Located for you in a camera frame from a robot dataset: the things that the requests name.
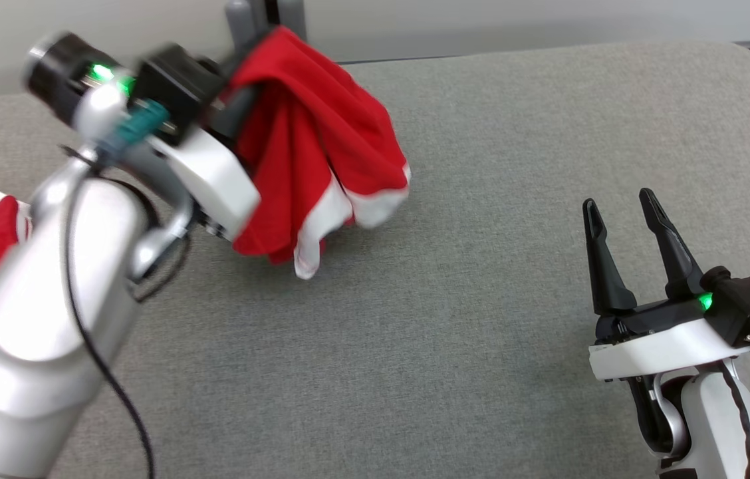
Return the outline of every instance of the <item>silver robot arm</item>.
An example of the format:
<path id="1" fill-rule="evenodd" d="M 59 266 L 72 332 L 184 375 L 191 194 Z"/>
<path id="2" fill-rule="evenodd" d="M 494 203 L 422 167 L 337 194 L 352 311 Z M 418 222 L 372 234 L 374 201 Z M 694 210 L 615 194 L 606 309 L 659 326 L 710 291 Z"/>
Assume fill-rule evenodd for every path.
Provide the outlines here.
<path id="1" fill-rule="evenodd" d="M 56 78 L 47 76 L 59 69 L 48 57 L 54 49 L 73 49 L 89 57 L 89 48 L 63 35 L 31 51 L 32 92 L 38 97 L 52 94 L 43 99 L 80 133 L 86 146 L 35 192 L 33 234 L 8 251 L 0 264 L 0 477 L 47 476 L 83 409 L 101 388 L 102 375 L 86 350 L 71 298 L 94 348 L 111 364 L 141 310 L 137 285 L 177 249 L 189 227 L 202 222 L 230 240 L 259 203 L 236 157 L 201 128 L 184 132 L 175 146 L 149 136 L 122 157 L 111 158 L 113 166 L 170 204 L 174 214 L 166 224 L 149 221 L 145 206 L 129 188 L 99 177 L 96 145 L 128 117 L 124 85 L 130 73 L 109 63 L 107 73 L 92 75 L 89 66 L 83 66 L 88 73 L 70 79 L 74 84 L 68 85 L 73 88 L 68 93 L 75 98 L 68 95 L 68 100 L 53 87 Z M 102 58 L 94 52 L 90 57 Z M 46 63 L 50 72 L 41 73 Z M 35 82 L 47 84 L 49 90 Z M 69 216 L 74 220 L 66 237 Z M 65 288 L 66 241 L 71 244 L 73 296 Z"/>

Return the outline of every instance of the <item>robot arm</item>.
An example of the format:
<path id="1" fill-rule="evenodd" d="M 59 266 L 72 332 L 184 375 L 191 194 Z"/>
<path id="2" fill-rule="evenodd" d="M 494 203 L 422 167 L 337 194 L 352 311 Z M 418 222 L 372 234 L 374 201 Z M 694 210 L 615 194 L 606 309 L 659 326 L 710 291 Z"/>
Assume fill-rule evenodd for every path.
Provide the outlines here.
<path id="1" fill-rule="evenodd" d="M 189 228 L 201 222 L 232 239 L 259 203 L 232 152 L 192 126 L 195 117 L 181 114 L 189 107 L 178 110 L 176 93 L 159 93 L 170 85 L 139 76 L 135 88 L 147 96 L 133 91 L 128 98 L 130 73 L 70 34 L 34 48 L 31 56 L 29 90 L 75 128 L 85 146 L 37 190 L 35 232 L 0 265 L 0 477 L 47 476 L 100 389 L 101 373 L 72 306 L 99 357 L 110 364 L 138 318 L 137 285 Z M 145 65 L 152 63 L 153 57 Z M 124 121 L 128 100 L 133 115 Z M 145 139 L 136 120 L 160 103 L 178 123 L 167 122 L 166 131 Z M 143 182 L 171 204 L 172 218 L 155 224 L 131 189 L 100 176 L 107 167 Z M 73 218 L 69 227 L 66 218 Z"/>
<path id="2" fill-rule="evenodd" d="M 729 279 L 716 267 L 703 280 L 655 194 L 642 189 L 640 203 L 668 276 L 668 299 L 640 306 L 608 251 L 596 202 L 582 206 L 594 312 L 600 315 L 596 343 L 588 349 L 594 375 L 630 385 L 661 479 L 750 479 L 750 394 L 733 364 L 750 352 L 750 302 L 742 299 L 749 296 L 750 279 Z M 689 367 L 697 375 L 663 381 Z"/>

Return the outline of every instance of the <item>white wall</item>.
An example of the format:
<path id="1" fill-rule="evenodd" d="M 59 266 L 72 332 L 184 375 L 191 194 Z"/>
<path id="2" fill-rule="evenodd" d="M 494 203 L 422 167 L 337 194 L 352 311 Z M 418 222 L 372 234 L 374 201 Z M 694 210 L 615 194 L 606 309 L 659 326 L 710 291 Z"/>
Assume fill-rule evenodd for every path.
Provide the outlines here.
<path id="1" fill-rule="evenodd" d="M 438 57 L 626 40 L 750 41 L 750 0 L 305 0 L 335 60 Z"/>
<path id="2" fill-rule="evenodd" d="M 129 61 L 166 40 L 229 48 L 224 0 L 0 0 L 0 94 L 27 49 L 71 30 Z M 750 0 L 305 0 L 309 39 L 338 61 L 630 39 L 750 40 Z"/>
<path id="3" fill-rule="evenodd" d="M 53 31 L 74 31 L 119 61 L 166 41 L 218 55 L 231 48 L 224 0 L 0 0 L 0 94 L 20 91 L 29 47 Z"/>

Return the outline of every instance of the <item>cable connector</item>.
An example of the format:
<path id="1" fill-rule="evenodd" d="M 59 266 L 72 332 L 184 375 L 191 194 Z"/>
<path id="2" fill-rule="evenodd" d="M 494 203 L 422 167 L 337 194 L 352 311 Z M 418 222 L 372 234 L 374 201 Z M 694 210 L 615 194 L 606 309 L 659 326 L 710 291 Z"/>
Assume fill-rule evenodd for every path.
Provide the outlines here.
<path id="1" fill-rule="evenodd" d="M 703 290 L 712 293 L 712 304 L 703 317 L 728 345 L 741 348 L 750 343 L 750 277 L 733 278 L 723 266 L 715 266 L 700 279 Z"/>
<path id="2" fill-rule="evenodd" d="M 120 122 L 95 146 L 100 166 L 116 164 L 130 146 L 156 133 L 168 118 L 168 110 L 160 103 L 153 100 L 137 101 L 130 109 L 130 117 Z"/>
<path id="3" fill-rule="evenodd" d="M 209 106 L 228 82 L 229 77 L 219 75 L 213 63 L 196 60 L 183 47 L 171 43 L 144 58 L 128 106 L 141 100 L 162 104 L 171 118 L 156 136 L 178 146 L 193 124 L 201 124 Z"/>

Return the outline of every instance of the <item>teal connector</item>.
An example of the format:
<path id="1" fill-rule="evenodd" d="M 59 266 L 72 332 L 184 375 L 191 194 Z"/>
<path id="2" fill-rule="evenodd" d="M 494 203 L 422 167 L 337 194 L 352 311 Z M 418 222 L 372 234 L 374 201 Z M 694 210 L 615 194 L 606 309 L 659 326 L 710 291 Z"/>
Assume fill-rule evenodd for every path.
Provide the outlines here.
<path id="1" fill-rule="evenodd" d="M 168 121 L 168 117 L 168 110 L 156 101 L 137 101 L 129 117 L 96 145 L 100 166 L 105 168 L 117 164 L 130 146 L 156 133 Z"/>
<path id="2" fill-rule="evenodd" d="M 168 121 L 168 110 L 153 100 L 137 101 L 130 117 L 116 129 L 116 134 L 128 145 L 135 145 L 155 133 Z"/>

